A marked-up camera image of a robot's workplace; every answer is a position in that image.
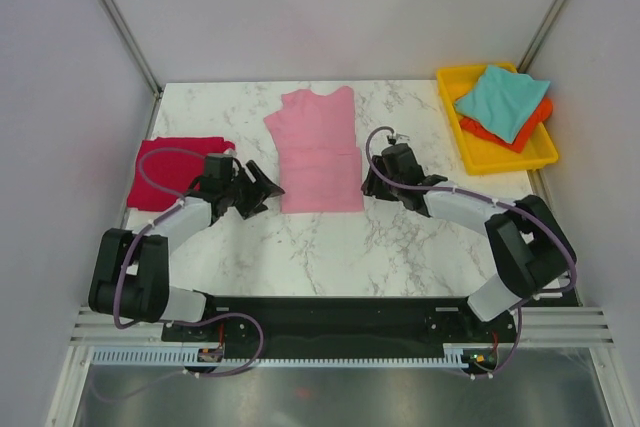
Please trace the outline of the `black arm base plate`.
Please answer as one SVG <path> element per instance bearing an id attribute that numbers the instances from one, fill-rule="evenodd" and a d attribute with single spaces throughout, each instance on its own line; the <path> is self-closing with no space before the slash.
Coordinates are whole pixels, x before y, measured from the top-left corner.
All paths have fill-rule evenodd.
<path id="1" fill-rule="evenodd" d="M 505 345 L 508 313 L 479 321 L 464 298 L 209 297 L 204 316 L 232 313 L 205 327 L 164 328 L 165 342 L 222 341 L 233 356 L 435 356 L 447 344 Z"/>

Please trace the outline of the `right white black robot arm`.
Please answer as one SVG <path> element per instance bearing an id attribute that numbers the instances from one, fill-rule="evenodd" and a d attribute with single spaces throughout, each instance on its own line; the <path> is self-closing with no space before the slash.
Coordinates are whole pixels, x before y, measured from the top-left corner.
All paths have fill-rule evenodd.
<path id="1" fill-rule="evenodd" d="M 538 196 L 520 200 L 492 198 L 462 188 L 447 177 L 427 175 L 406 143 L 366 155 L 369 173 L 363 194 L 402 203 L 427 218 L 455 223 L 489 242 L 496 273 L 466 299 L 468 309 L 458 315 L 458 328 L 467 339 L 483 339 L 494 319 L 522 306 L 530 298 L 558 293 L 551 284 L 569 275 L 576 280 L 576 255 L 548 205 Z"/>

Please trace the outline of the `pink t shirt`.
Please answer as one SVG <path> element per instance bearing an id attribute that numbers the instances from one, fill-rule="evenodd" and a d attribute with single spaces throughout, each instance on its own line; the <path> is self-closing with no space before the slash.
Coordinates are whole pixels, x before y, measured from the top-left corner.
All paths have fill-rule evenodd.
<path id="1" fill-rule="evenodd" d="M 279 111 L 264 118 L 279 157 L 281 212 L 363 211 L 353 89 L 341 86 L 327 95 L 299 89 L 281 102 Z"/>

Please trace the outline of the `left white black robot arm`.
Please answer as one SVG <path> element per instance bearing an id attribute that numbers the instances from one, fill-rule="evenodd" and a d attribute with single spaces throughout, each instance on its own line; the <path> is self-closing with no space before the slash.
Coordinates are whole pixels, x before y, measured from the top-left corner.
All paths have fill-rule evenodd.
<path id="1" fill-rule="evenodd" d="M 187 240 L 211 227 L 230 208 L 243 219 L 268 209 L 265 201 L 285 190 L 250 160 L 209 154 L 203 171 L 156 218 L 134 230 L 112 228 L 100 242 L 88 295 L 89 308 L 110 315 L 119 329 L 138 322 L 184 324 L 198 340 L 219 329 L 207 295 L 170 282 L 170 258 Z"/>

